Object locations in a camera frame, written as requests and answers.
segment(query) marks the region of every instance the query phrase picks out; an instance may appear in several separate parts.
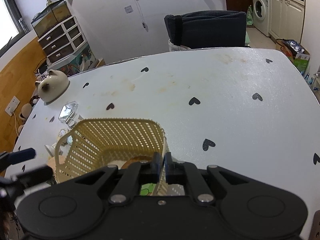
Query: washing machine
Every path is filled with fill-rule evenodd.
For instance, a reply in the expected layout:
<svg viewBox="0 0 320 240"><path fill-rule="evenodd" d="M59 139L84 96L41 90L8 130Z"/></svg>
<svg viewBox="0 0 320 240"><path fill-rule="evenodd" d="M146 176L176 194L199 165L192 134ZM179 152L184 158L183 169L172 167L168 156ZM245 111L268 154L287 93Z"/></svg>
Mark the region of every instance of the washing machine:
<svg viewBox="0 0 320 240"><path fill-rule="evenodd" d="M269 28L269 0L253 0L253 25L267 37Z"/></svg>

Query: black chair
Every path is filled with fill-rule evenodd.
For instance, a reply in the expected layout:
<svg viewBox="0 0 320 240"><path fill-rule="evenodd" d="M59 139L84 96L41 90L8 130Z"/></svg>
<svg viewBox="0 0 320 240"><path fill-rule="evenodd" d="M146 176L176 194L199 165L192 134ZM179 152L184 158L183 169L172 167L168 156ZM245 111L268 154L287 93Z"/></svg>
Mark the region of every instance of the black chair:
<svg viewBox="0 0 320 240"><path fill-rule="evenodd" d="M246 13L199 11L164 18L171 43L191 49L244 47Z"/></svg>

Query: cardboard box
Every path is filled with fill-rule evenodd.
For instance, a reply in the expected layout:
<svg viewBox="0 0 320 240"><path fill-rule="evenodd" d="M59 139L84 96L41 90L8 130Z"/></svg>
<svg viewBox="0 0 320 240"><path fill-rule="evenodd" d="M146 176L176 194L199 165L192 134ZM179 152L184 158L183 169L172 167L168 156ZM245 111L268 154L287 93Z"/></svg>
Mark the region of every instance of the cardboard box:
<svg viewBox="0 0 320 240"><path fill-rule="evenodd" d="M310 54L309 52L307 52L306 49L303 54L297 53L297 55L294 57L292 55L292 52L282 43L282 41L277 40L276 50L279 50L283 54L285 54L288 57L288 59L292 62L292 64L299 70L301 75L304 75L308 67L308 63L310 61Z"/></svg>

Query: fish tank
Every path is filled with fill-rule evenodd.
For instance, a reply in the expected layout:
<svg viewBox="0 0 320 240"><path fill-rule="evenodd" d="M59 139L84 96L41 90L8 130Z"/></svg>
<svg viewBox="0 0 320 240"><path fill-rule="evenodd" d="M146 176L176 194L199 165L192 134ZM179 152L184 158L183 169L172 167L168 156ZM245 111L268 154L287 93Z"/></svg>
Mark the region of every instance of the fish tank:
<svg viewBox="0 0 320 240"><path fill-rule="evenodd" d="M33 29L39 38L44 36L52 28L60 22L71 17L65 0L56 1L47 6L35 19L31 22Z"/></svg>

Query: white wall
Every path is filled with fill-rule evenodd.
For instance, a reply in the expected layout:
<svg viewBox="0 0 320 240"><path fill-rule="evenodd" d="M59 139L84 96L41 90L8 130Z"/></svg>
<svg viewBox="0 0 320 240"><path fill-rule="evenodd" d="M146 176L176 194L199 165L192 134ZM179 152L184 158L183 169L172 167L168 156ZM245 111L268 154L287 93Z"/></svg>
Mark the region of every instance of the white wall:
<svg viewBox="0 0 320 240"><path fill-rule="evenodd" d="M310 53L310 78L320 65L320 0L306 0L301 45Z"/></svg>
<svg viewBox="0 0 320 240"><path fill-rule="evenodd" d="M67 0L91 49L106 63L168 51L167 14L226 9L225 0L139 0L148 31L142 27L134 0ZM25 22L42 11L45 0L16 0ZM133 12L126 14L124 7Z"/></svg>
<svg viewBox="0 0 320 240"><path fill-rule="evenodd" d="M31 42L35 37L36 33L34 30L24 35L20 40L18 40L10 49L8 49L2 56L0 60L0 71L13 59L17 53L22 50L29 42Z"/></svg>

